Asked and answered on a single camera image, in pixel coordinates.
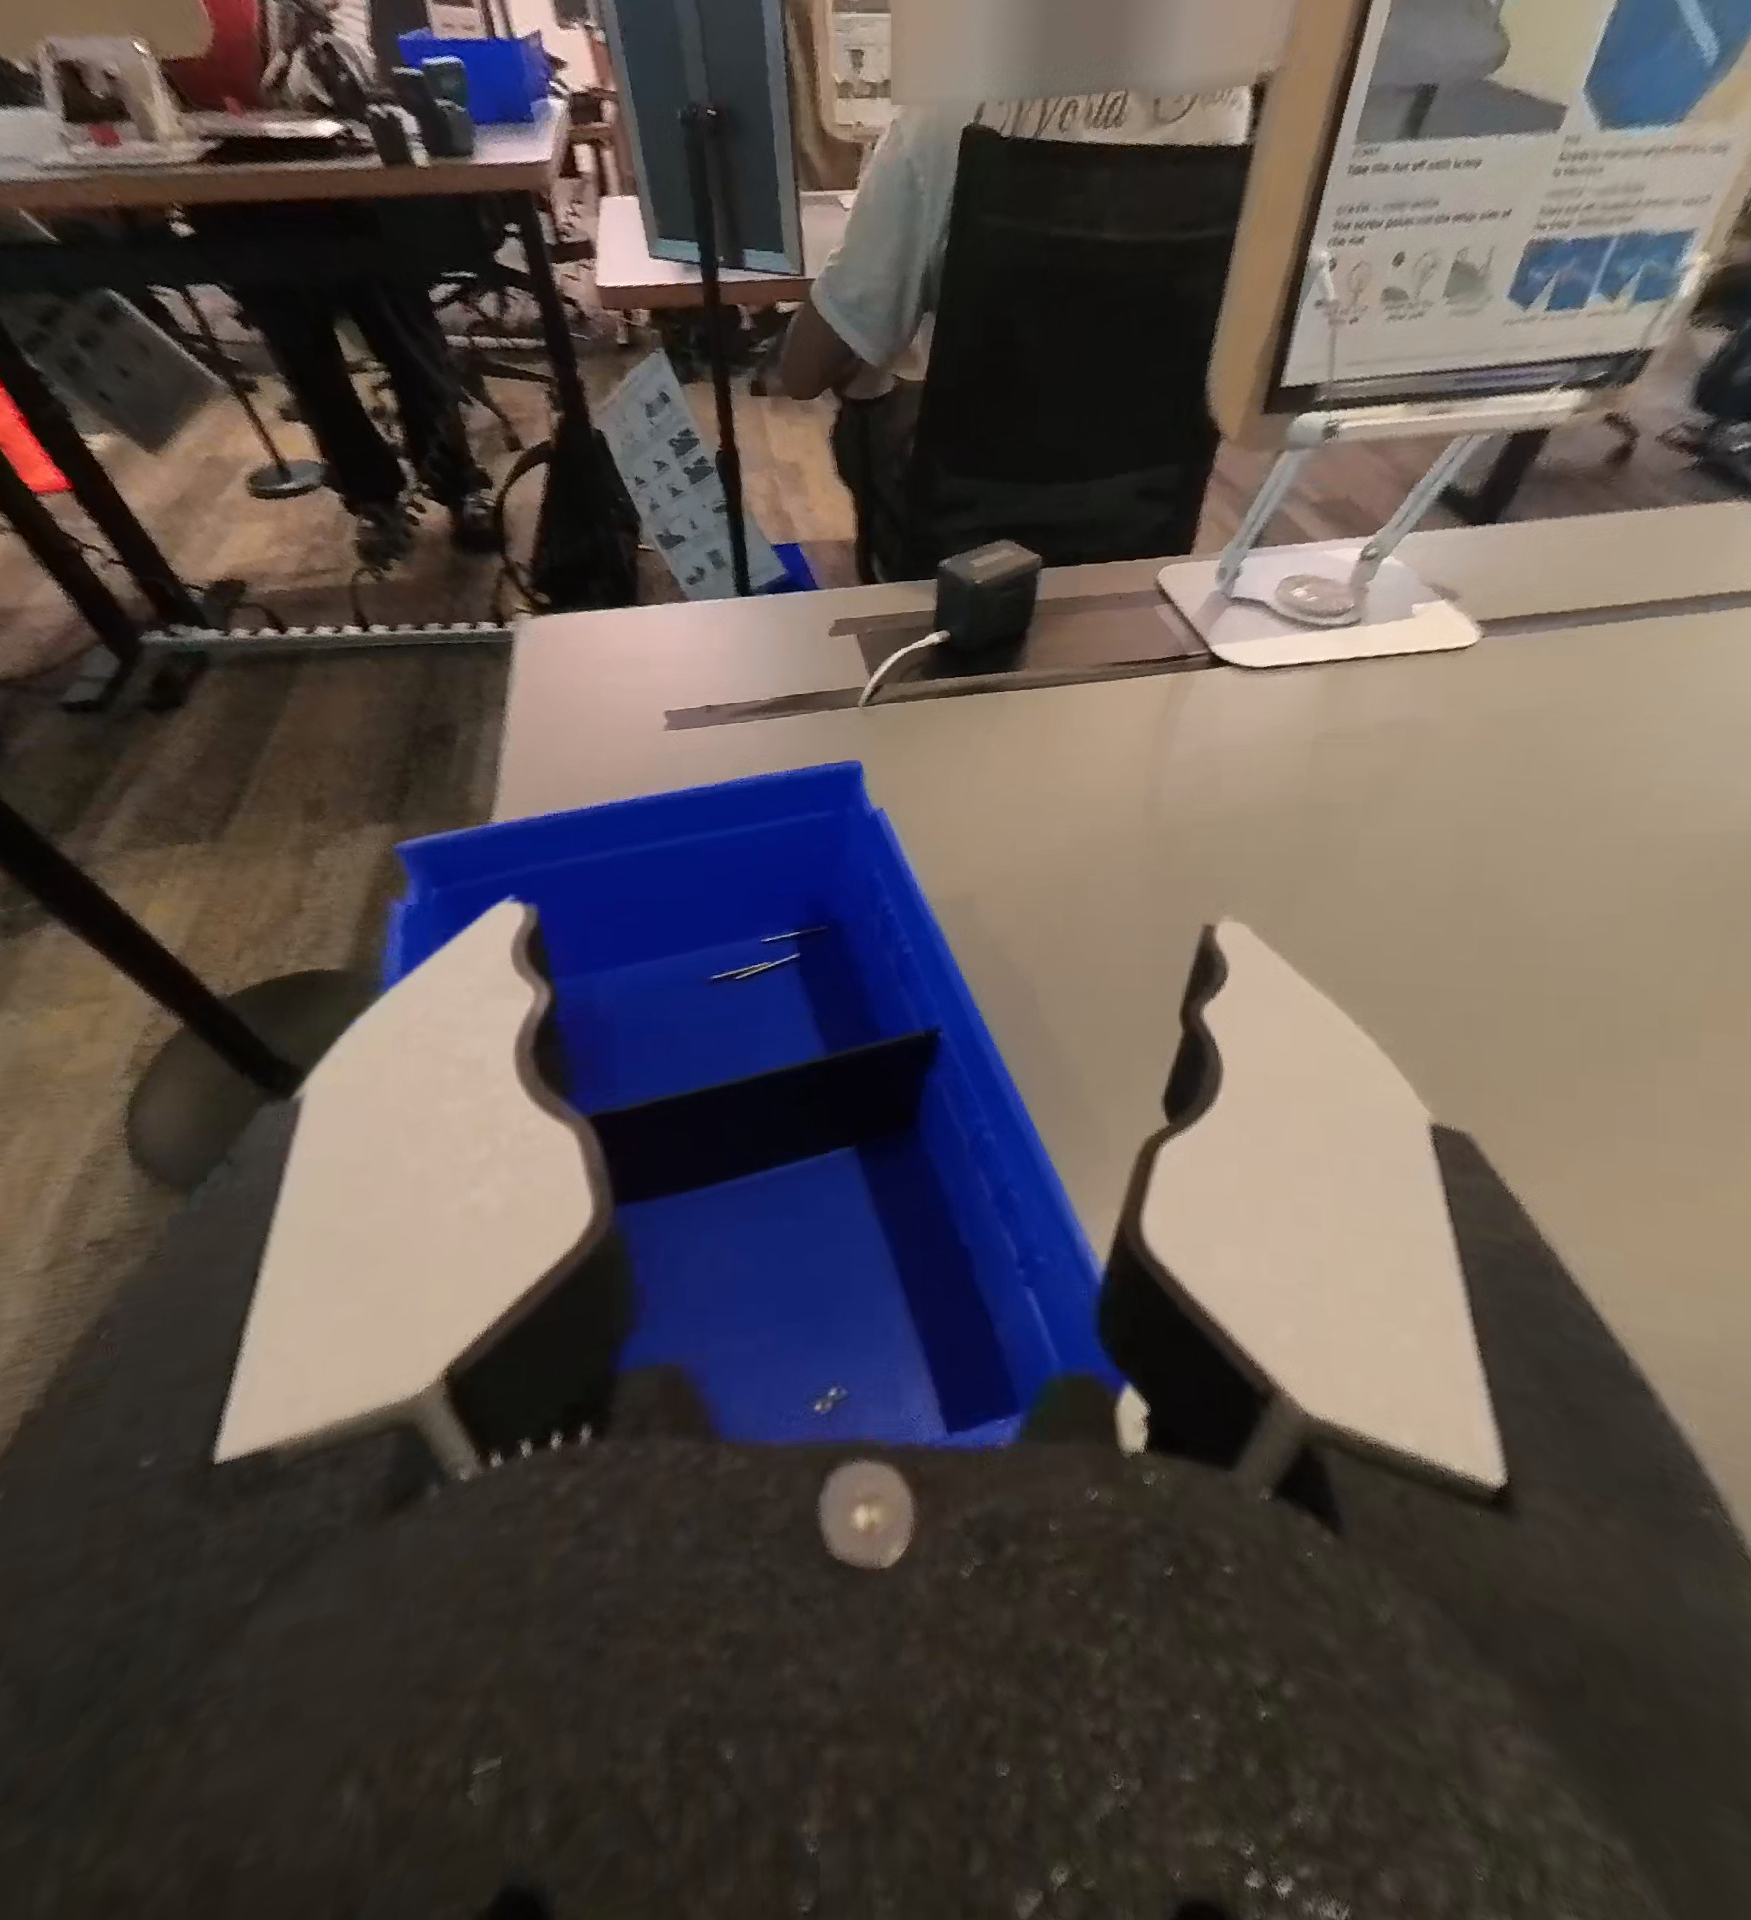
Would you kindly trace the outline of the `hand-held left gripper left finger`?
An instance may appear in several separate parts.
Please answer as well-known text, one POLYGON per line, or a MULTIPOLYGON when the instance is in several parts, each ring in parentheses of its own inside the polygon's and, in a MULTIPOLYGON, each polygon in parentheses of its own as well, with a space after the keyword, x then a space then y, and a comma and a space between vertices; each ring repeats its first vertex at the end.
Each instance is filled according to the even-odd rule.
POLYGON ((488 908, 310 1069, 216 1464, 408 1431, 484 1470, 596 1420, 625 1289, 599 1140, 534 1060, 534 937, 488 908))

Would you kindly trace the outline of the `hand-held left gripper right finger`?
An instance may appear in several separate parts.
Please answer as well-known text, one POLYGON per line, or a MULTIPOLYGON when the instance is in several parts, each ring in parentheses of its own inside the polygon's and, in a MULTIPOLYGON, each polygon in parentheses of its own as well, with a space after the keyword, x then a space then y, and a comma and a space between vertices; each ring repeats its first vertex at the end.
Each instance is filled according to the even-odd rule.
POLYGON ((1349 1452, 1495 1500, 1507 1457, 1421 1094, 1245 922, 1203 931, 1098 1302, 1117 1431, 1272 1496, 1349 1452))

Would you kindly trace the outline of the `blue plastic bin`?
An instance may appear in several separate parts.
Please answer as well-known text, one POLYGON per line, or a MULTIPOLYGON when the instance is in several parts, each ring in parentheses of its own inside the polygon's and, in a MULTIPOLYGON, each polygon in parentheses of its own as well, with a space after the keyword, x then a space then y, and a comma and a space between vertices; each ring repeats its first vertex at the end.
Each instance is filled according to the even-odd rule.
POLYGON ((923 1029, 910 1133, 616 1205, 632 1370, 686 1374, 720 1438, 1004 1443, 1052 1380, 1120 1390, 1101 1267, 887 813, 854 762, 462 830, 399 850, 384 981, 488 908, 537 915, 534 1052, 583 1119, 923 1029), (832 925, 745 983, 771 935, 832 925), (837 1415, 814 1399, 847 1388, 837 1415))

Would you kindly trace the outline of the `black pole with round base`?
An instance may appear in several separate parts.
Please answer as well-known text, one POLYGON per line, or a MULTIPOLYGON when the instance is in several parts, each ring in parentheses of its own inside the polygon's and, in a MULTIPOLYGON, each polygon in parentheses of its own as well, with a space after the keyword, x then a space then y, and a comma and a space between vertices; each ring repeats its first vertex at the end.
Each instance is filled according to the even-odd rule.
POLYGON ((175 1023, 124 1116, 131 1163, 175 1192, 209 1177, 264 1105, 297 1098, 378 995, 352 971, 287 972, 216 995, 2 798, 0 876, 175 1023))

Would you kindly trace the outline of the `black bin divider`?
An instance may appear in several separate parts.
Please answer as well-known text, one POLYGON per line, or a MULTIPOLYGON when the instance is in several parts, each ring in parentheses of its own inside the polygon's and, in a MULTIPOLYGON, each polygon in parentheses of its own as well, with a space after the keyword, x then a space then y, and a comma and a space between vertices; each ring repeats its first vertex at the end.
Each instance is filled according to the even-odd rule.
POLYGON ((658 1203, 905 1135, 940 1048, 923 1029, 596 1114, 614 1199, 658 1203))

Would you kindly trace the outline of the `black power adapter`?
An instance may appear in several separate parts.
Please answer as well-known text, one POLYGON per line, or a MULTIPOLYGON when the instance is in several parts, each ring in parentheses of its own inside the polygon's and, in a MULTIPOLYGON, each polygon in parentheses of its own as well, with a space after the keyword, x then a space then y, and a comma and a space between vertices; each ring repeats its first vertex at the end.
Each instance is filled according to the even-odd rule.
POLYGON ((955 660, 1006 660, 1027 642, 1043 559, 1016 541, 992 541, 937 567, 934 633, 955 660))

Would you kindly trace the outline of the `printed leaflet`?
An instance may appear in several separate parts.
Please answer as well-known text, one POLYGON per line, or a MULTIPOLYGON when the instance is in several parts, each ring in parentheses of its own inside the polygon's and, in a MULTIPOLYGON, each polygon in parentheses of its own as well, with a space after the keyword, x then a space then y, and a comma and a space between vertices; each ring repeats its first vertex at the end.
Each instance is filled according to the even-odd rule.
POLYGON ((695 602, 735 598, 733 541, 718 449, 660 349, 623 373, 596 422, 641 532, 695 602))

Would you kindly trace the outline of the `black panel stand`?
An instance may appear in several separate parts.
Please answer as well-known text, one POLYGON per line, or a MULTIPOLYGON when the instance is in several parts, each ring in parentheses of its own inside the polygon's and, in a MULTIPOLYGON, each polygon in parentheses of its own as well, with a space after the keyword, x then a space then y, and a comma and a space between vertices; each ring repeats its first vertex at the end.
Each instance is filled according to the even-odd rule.
POLYGON ((746 505, 735 426, 726 324, 722 319, 726 306, 720 284, 725 268, 720 243, 728 238, 726 206, 718 175, 722 119, 718 108, 712 103, 689 102, 682 108, 680 123, 697 221, 699 282, 704 344, 715 388, 718 426, 717 469, 728 538, 728 569, 733 576, 733 594, 737 598, 751 598, 755 580, 749 558, 746 505))

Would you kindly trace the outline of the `black office chair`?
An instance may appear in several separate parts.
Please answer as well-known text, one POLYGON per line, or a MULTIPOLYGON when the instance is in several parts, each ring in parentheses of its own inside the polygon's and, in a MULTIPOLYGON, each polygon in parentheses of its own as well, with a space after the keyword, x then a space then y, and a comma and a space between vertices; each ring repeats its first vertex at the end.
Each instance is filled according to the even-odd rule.
POLYGON ((1246 195, 1199 151, 970 128, 907 457, 843 482, 863 585, 1016 541, 1054 567, 1186 556, 1223 435, 1207 370, 1246 195))

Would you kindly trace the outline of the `instruction sheet board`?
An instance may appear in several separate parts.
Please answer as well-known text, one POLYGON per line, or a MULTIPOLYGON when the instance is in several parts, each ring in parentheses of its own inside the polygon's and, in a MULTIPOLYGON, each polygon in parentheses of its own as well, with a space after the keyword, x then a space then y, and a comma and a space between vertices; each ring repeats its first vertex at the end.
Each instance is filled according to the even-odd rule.
POLYGON ((1207 372, 1243 449, 1555 426, 1751 197, 1751 3, 1295 5, 1207 372))

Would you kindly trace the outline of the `wooden top desk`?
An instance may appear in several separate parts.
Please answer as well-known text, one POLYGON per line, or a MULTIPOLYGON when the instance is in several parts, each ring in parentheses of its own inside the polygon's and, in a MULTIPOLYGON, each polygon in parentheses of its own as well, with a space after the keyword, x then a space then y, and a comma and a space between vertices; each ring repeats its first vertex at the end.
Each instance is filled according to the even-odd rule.
MULTIPOLYGON (((138 166, 25 163, 0 159, 0 299, 179 291, 197 284, 324 284, 402 271, 394 206, 456 204, 488 208, 523 249, 526 282, 541 315, 542 342, 561 420, 594 455, 594 422, 576 339, 555 276, 542 225, 561 163, 572 148, 567 103, 541 103, 526 126, 480 128, 468 156, 390 166, 372 148, 334 158, 274 162, 169 159, 138 166), (369 215, 330 243, 305 249, 287 238, 181 238, 167 219, 197 208, 368 204, 369 215)), ((0 315, 0 384, 59 472, 76 506, 111 543, 135 583, 149 627, 129 613, 89 565, 64 526, 20 484, 0 455, 0 512, 36 565, 56 583, 91 631, 63 705, 75 712, 109 709, 145 666, 165 653, 204 660, 232 633, 213 631, 197 595, 167 564, 134 514, 81 430, 46 388, 0 315)))

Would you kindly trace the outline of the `grey panel light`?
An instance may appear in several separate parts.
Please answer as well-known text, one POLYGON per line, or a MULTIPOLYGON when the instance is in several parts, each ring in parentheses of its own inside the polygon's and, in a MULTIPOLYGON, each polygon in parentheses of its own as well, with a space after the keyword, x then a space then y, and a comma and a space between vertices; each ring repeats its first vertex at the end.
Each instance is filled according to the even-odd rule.
POLYGON ((647 253, 701 268, 806 271, 778 3, 599 5, 622 103, 647 253))

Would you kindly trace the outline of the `small blue bin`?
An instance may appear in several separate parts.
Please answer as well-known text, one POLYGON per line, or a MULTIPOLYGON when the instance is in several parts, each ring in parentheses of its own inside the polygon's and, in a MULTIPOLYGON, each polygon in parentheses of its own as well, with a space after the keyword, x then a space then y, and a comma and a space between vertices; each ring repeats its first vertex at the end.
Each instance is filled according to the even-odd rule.
POLYGON ((550 100, 555 70, 541 35, 453 39, 411 30, 399 35, 397 48, 411 70, 460 61, 464 105, 476 128, 529 126, 550 100))

